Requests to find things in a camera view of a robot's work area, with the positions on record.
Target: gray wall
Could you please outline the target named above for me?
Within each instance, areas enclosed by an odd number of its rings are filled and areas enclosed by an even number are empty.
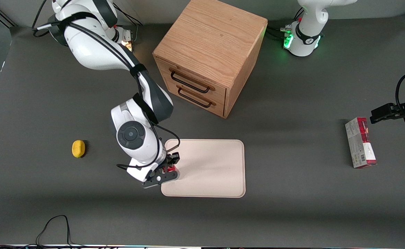
[[[0,0],[0,9],[21,26],[31,26],[42,0]],[[225,3],[263,16],[269,20],[291,18],[299,9],[296,0],[222,0]],[[123,10],[144,23],[172,23],[189,0],[115,0]],[[405,13],[405,0],[359,0],[343,7],[329,8],[331,19],[377,18]],[[52,15],[50,1],[43,9],[43,24]],[[120,24],[128,24],[119,17]]]

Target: cardboard box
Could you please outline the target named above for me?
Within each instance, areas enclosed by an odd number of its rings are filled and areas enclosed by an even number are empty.
[[[376,164],[375,153],[368,139],[367,118],[358,117],[345,124],[353,167],[365,168]]]

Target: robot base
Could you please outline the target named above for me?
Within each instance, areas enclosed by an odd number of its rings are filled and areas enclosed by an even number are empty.
[[[292,53],[293,55],[305,57],[310,55],[313,50],[318,47],[318,42],[321,37],[319,36],[316,41],[312,39],[311,44],[304,44],[304,42],[301,38],[299,38],[296,32],[292,32],[292,30],[295,30],[298,24],[299,21],[294,21],[291,24],[285,26],[285,30],[288,36],[286,36],[284,40],[283,48],[289,50],[290,53]]]

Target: drawer handle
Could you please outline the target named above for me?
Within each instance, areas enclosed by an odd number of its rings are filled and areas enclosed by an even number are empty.
[[[184,97],[184,98],[186,98],[186,99],[192,101],[192,102],[195,103],[195,104],[199,104],[200,106],[202,106],[202,107],[204,107],[204,108],[209,108],[209,107],[212,105],[212,102],[209,102],[209,104],[202,104],[201,102],[196,101],[196,100],[194,100],[193,98],[190,98],[189,96],[186,96],[186,95],[182,94],[182,93],[181,93],[181,90],[182,90],[182,88],[180,87],[180,88],[178,89],[178,94],[179,94],[179,96],[182,96],[182,97]]]
[[[200,93],[207,93],[209,91],[209,89],[210,89],[210,87],[207,87],[206,90],[201,90],[198,87],[194,87],[194,86],[190,85],[189,83],[185,83],[184,81],[175,78],[174,75],[175,75],[175,71],[172,71],[172,73],[170,74],[170,77],[172,78],[172,80],[174,80],[176,82],[179,82],[179,83],[181,83],[181,84],[183,84],[185,86],[188,86],[188,87],[192,88],[193,90],[198,91]]]

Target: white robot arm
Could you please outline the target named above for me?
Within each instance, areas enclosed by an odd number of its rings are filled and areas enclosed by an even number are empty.
[[[295,20],[281,31],[288,32],[283,47],[293,55],[304,57],[310,55],[318,47],[320,33],[329,20],[326,8],[344,6],[357,0],[298,0],[304,8],[304,16],[299,22]]]
[[[179,155],[167,154],[153,127],[171,116],[173,103],[122,45],[128,31],[114,27],[117,17],[112,0],[54,0],[52,7],[55,15],[38,29],[48,28],[81,65],[94,70],[127,70],[138,83],[139,93],[111,110],[114,136],[132,158],[129,165],[118,166],[144,188],[176,179],[179,172],[174,164]]]

